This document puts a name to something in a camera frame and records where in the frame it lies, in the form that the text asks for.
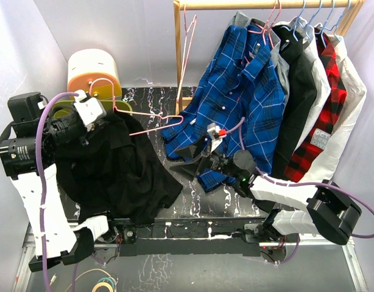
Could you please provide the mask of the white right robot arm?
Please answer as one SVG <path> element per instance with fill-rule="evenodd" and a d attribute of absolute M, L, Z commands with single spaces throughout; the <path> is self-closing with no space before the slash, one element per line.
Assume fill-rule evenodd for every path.
<path fill-rule="evenodd" d="M 301 183 L 273 179 L 258 173 L 256 163 L 247 150 L 238 150 L 232 157 L 220 153 L 220 139 L 202 137 L 181 149 L 187 161 L 171 166 L 171 170 L 192 180 L 204 170 L 235 178 L 233 188 L 242 197 L 250 198 L 259 209 L 268 213 L 258 234 L 278 241 L 290 234 L 316 234 L 337 245 L 346 245 L 360 216 L 360 207 L 328 181 Z"/>

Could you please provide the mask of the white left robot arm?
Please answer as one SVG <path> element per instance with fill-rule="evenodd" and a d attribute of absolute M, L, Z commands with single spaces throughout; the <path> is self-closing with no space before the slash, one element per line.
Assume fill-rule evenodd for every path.
<path fill-rule="evenodd" d="M 0 159 L 18 191 L 35 240 L 32 272 L 59 263 L 72 265 L 93 253 L 100 238 L 110 243 L 118 235 L 105 215 L 85 220 L 73 229 L 66 218 L 57 182 L 55 153 L 68 142 L 84 142 L 106 112 L 87 92 L 64 92 L 51 101 L 40 92 L 9 98 L 12 121 L 0 136 Z"/>

